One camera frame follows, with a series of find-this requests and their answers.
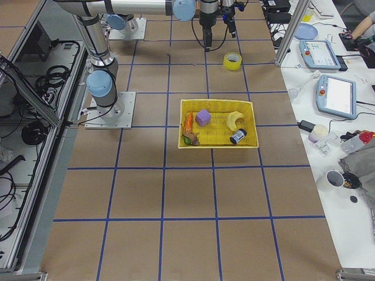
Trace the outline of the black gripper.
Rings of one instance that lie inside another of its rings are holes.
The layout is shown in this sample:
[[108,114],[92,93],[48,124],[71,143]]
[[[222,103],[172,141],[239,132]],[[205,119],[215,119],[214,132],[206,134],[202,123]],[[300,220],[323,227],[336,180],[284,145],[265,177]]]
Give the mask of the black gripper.
[[[212,29],[216,24],[216,18],[219,10],[218,0],[199,1],[199,23],[203,28],[203,47],[209,49],[212,46]],[[232,38],[236,37],[236,23],[230,20],[227,24]]]

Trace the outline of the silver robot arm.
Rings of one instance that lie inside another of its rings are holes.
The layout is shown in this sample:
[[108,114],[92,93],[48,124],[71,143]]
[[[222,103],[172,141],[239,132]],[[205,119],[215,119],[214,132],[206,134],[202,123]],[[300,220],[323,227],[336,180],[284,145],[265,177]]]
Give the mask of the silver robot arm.
[[123,110],[123,106],[118,102],[115,85],[118,64],[110,52],[100,17],[97,12],[89,11],[86,1],[57,1],[57,3],[73,15],[90,53],[93,72],[87,76],[86,87],[96,103],[98,117],[114,118]]
[[212,51],[212,27],[221,16],[226,24],[226,33],[236,37],[235,9],[244,10],[238,1],[95,1],[87,4],[88,13],[141,14],[174,16],[180,21],[190,21],[199,15],[203,32],[203,48]]

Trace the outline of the person hand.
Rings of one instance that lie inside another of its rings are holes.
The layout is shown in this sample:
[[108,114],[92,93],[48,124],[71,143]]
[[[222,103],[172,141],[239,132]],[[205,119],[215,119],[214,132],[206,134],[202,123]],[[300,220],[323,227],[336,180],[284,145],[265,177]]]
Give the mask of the person hand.
[[364,39],[363,37],[363,34],[365,33],[365,31],[360,31],[360,30],[354,30],[352,33],[351,33],[351,36],[352,36],[352,39],[355,41],[355,42],[359,42],[361,40]]

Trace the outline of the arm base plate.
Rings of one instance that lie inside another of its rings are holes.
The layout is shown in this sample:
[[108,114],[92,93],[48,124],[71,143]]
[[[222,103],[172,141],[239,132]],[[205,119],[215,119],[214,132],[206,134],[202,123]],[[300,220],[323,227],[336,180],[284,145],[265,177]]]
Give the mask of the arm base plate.
[[127,21],[125,28],[116,30],[111,28],[109,33],[110,41],[132,41],[144,40],[146,31],[146,18],[133,18]]
[[84,123],[87,129],[131,129],[134,116],[136,92],[117,92],[117,102],[106,113],[104,108],[94,109],[88,112],[88,122]]

